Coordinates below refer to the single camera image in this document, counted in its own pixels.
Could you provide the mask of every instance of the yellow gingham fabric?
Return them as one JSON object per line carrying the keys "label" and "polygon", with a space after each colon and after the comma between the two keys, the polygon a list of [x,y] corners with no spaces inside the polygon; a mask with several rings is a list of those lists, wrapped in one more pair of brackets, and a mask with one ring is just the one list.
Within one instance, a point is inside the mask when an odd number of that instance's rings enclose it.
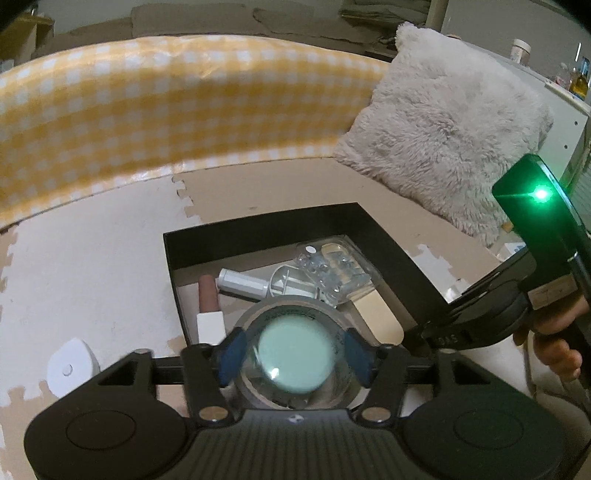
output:
{"label": "yellow gingham fabric", "polygon": [[283,40],[149,37],[0,76],[0,226],[133,181],[326,156],[386,63]]}

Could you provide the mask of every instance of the bottle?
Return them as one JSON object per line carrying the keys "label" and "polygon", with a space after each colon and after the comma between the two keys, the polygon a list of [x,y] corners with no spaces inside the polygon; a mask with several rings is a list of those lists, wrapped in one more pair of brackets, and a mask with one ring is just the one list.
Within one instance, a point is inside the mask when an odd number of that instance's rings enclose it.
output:
{"label": "bottle", "polygon": [[571,83],[569,89],[569,91],[572,94],[579,97],[581,100],[585,100],[585,97],[587,96],[587,91],[589,90],[589,79],[587,78],[588,75],[589,59],[583,57],[583,60],[581,60],[579,71],[577,72],[577,76],[573,80],[573,83]]}
{"label": "bottle", "polygon": [[554,82],[565,90],[570,88],[571,74],[566,63],[560,64],[560,68],[554,77]]}

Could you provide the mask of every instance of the cardboard box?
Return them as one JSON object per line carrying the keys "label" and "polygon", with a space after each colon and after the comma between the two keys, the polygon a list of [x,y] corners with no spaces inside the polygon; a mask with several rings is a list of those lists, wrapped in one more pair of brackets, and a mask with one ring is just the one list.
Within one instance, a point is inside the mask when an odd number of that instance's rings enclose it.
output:
{"label": "cardboard box", "polygon": [[[171,284],[187,344],[199,342],[197,279],[201,275],[217,277],[221,268],[229,268],[268,278],[276,265],[294,258],[298,243],[330,236],[345,236],[378,269],[382,282],[376,288],[405,330],[449,311],[428,278],[359,204],[309,207],[164,234]],[[253,303],[220,295],[228,332]],[[343,307],[361,334],[376,343],[355,308],[347,304]]]}

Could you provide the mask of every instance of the clear plastic piece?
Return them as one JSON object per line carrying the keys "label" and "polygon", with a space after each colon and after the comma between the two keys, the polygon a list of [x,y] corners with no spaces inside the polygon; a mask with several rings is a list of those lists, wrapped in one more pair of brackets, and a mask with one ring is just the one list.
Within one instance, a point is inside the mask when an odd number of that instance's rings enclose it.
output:
{"label": "clear plastic piece", "polygon": [[369,293],[381,281],[377,269],[343,237],[298,245],[295,263],[333,307]]}

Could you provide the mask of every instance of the finger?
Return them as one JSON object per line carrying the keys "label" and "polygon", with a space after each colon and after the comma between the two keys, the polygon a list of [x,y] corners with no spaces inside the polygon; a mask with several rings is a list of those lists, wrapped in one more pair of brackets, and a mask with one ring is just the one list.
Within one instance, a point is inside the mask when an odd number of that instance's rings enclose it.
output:
{"label": "finger", "polygon": [[550,365],[550,369],[556,374],[565,376],[572,375],[583,365],[583,358],[576,350],[571,350],[568,355],[556,364]]}
{"label": "finger", "polygon": [[585,297],[575,292],[545,309],[537,310],[534,316],[534,328],[543,335],[552,335],[564,330],[573,321],[589,311]]}
{"label": "finger", "polygon": [[544,365],[556,364],[569,354],[569,344],[562,338],[545,337],[536,334],[534,337],[534,353]]}
{"label": "finger", "polygon": [[578,377],[580,377],[580,376],[581,376],[581,369],[578,368],[574,372],[572,372],[571,374],[561,375],[560,379],[563,382],[572,382],[573,380],[577,380]]}
{"label": "finger", "polygon": [[530,334],[530,329],[522,325],[517,329],[517,331],[513,334],[513,341],[517,346],[521,346],[527,340],[527,336]]}

